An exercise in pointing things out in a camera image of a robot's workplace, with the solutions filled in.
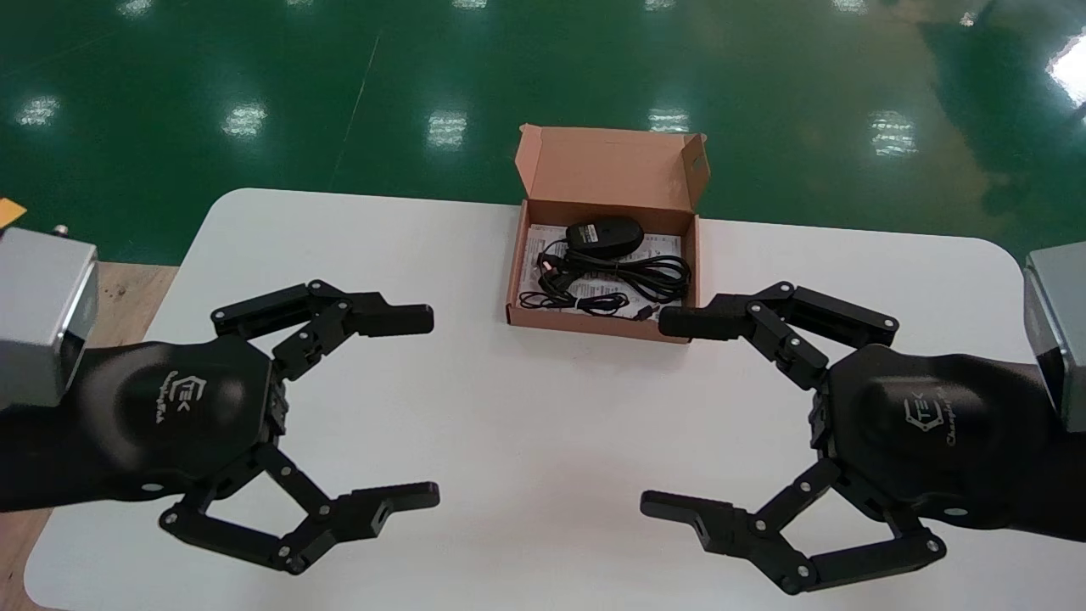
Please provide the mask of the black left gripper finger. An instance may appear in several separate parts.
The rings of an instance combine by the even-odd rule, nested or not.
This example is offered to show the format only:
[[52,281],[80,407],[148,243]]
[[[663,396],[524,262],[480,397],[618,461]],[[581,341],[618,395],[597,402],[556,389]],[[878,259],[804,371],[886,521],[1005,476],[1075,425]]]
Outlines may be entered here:
[[[222,488],[233,483],[244,487],[260,474],[269,475],[305,513],[303,521],[283,536],[207,514],[210,504],[220,499]],[[439,487],[434,482],[351,491],[331,499],[275,445],[258,444],[228,471],[186,492],[179,502],[160,515],[159,525],[184,544],[206,552],[299,575],[337,545],[378,537],[388,517],[431,509],[438,504]]]
[[250,340],[287,328],[295,332],[272,349],[276,375],[296,380],[349,338],[424,335],[434,330],[429,305],[391,305],[380,293],[345,293],[325,281],[257,295],[210,314],[218,336]]

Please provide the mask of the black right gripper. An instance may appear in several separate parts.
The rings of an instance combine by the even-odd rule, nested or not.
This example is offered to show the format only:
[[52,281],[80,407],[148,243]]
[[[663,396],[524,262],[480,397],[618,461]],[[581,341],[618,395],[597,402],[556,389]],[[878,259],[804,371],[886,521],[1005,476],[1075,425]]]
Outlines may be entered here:
[[[703,308],[666,306],[657,326],[669,338],[742,338],[798,389],[818,387],[810,420],[823,459],[757,512],[662,491],[640,499],[641,514],[687,524],[705,552],[748,561],[784,594],[942,560],[945,544],[918,517],[1085,537],[1083,434],[1062,427],[1037,365],[905,355],[885,347],[896,318],[790,282],[717,294]],[[830,367],[800,329],[860,351]],[[792,546],[782,531],[834,485],[866,517],[885,519],[893,538],[810,557]]]

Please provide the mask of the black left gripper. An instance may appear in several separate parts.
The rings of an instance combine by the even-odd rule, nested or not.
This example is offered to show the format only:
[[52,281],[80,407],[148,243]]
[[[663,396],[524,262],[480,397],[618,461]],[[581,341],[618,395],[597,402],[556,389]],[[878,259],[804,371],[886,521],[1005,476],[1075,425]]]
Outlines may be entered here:
[[56,406],[3,410],[1,507],[227,496],[287,412],[272,359],[241,338],[88,351]]

